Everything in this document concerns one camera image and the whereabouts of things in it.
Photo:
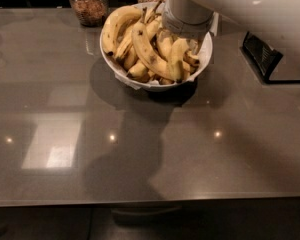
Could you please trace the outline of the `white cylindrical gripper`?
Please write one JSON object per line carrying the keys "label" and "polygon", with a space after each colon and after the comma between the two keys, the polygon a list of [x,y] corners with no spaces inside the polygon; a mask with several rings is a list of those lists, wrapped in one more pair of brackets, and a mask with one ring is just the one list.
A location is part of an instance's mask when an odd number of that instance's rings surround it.
{"label": "white cylindrical gripper", "polygon": [[166,0],[163,27],[179,37],[203,40],[209,32],[214,12],[191,0]]}

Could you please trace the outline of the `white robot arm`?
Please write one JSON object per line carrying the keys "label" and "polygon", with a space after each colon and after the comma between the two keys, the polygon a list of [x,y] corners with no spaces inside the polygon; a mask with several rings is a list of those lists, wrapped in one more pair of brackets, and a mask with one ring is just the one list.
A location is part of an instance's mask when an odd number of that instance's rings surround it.
{"label": "white robot arm", "polygon": [[163,24],[187,38],[203,38],[217,13],[280,51],[300,70],[300,0],[166,0]]}

